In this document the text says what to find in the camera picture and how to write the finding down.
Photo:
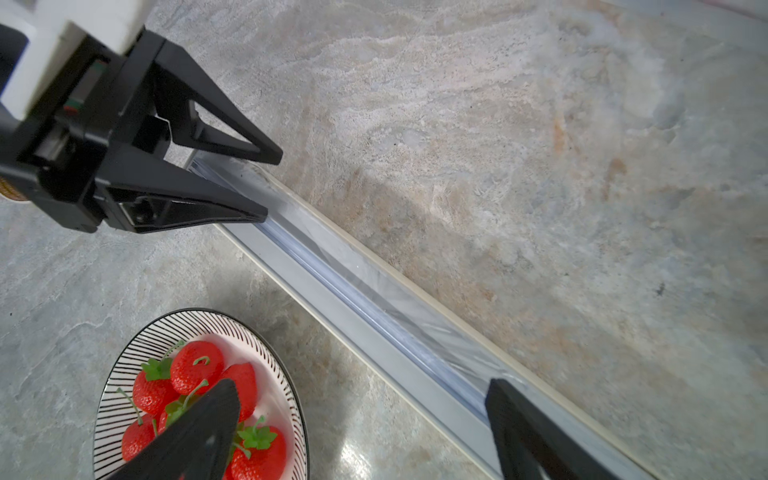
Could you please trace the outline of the cream plastic wrap dispenser box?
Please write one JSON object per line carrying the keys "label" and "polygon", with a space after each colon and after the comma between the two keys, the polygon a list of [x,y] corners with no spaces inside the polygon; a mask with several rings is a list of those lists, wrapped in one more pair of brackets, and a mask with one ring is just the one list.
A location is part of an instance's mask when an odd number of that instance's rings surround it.
{"label": "cream plastic wrap dispenser box", "polygon": [[193,153],[189,171],[264,206],[225,235],[488,477],[502,475],[484,400],[510,382],[622,479],[655,473],[615,436],[259,166]]}

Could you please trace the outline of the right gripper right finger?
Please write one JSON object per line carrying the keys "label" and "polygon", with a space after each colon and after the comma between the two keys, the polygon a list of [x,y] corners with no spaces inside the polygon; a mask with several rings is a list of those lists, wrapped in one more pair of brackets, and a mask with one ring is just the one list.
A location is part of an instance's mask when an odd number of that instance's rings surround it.
{"label": "right gripper right finger", "polygon": [[485,408],[504,479],[624,477],[624,458],[615,447],[539,394],[494,378]]}

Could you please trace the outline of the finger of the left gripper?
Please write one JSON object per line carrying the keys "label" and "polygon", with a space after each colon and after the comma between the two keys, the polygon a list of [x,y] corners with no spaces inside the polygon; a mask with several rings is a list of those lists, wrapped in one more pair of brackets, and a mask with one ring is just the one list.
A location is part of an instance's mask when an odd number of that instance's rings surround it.
{"label": "finger of the left gripper", "polygon": [[182,47],[166,40],[153,61],[155,105],[174,143],[278,165],[283,150],[217,86]]}
{"label": "finger of the left gripper", "polygon": [[131,145],[109,148],[94,181],[107,223],[133,233],[268,217],[266,207]]}

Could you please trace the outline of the plate of red strawberries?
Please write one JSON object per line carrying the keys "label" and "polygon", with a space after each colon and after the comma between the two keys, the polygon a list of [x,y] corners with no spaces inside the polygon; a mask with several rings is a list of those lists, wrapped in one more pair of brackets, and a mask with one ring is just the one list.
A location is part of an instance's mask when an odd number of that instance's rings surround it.
{"label": "plate of red strawberries", "polygon": [[183,309],[144,327],[99,402],[97,479],[307,479],[307,429],[294,384],[249,327]]}

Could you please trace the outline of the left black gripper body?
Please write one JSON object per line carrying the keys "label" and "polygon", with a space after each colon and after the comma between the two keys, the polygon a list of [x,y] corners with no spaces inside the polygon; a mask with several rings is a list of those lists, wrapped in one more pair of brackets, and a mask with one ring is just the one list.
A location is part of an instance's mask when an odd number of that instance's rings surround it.
{"label": "left black gripper body", "polygon": [[60,225],[93,233],[127,230],[96,183],[111,148],[126,144],[163,158],[171,142],[154,105],[153,62],[164,39],[143,30],[125,55],[88,36],[23,121],[1,113],[1,186]]}

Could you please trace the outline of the plate of grapes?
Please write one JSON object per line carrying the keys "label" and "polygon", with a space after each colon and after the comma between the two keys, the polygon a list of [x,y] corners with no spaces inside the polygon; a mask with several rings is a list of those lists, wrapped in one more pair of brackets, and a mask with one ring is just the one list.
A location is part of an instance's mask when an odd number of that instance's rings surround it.
{"label": "plate of grapes", "polygon": [[7,180],[0,178],[0,195],[11,202],[27,203],[28,199],[16,190]]}

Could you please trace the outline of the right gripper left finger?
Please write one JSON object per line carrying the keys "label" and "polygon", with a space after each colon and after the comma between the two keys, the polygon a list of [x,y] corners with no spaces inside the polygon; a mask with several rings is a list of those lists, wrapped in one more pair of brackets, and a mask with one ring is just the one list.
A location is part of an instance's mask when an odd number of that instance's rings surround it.
{"label": "right gripper left finger", "polygon": [[112,479],[220,479],[223,477],[239,418],[233,380],[224,379]]}

